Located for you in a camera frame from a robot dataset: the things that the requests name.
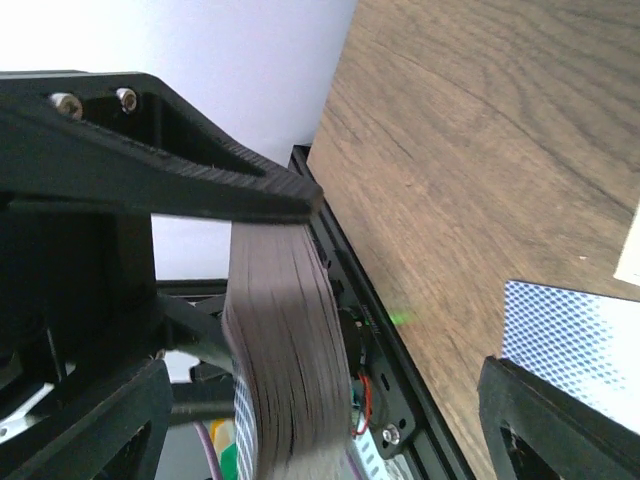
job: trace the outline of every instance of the wooden surface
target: wooden surface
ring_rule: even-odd
[[[639,110],[636,0],[360,0],[310,165],[478,478],[504,283],[640,299]]]

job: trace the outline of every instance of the bolt head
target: bolt head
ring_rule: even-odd
[[[49,97],[58,113],[67,115],[75,120],[82,118],[82,103],[75,95],[70,93],[54,93]]]
[[[119,88],[116,91],[124,113],[133,113],[138,108],[138,96],[130,88]]]
[[[400,443],[400,430],[395,425],[389,424],[382,431],[382,439],[391,445],[398,445]]]

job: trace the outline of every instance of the purple wire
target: purple wire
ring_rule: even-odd
[[[218,462],[218,456],[213,448],[213,442],[209,436],[207,427],[202,422],[193,422],[193,426],[196,427],[202,446],[204,447],[204,453],[207,456],[207,463],[209,463],[209,470],[211,471],[211,477],[213,480],[224,480],[222,478],[222,470],[220,469],[220,463]]]
[[[349,451],[345,453],[347,454],[347,462],[349,462],[349,466],[351,467],[351,473],[353,473],[353,476],[356,480],[363,480],[362,475],[360,474],[360,469],[356,465],[355,460],[353,459]]]

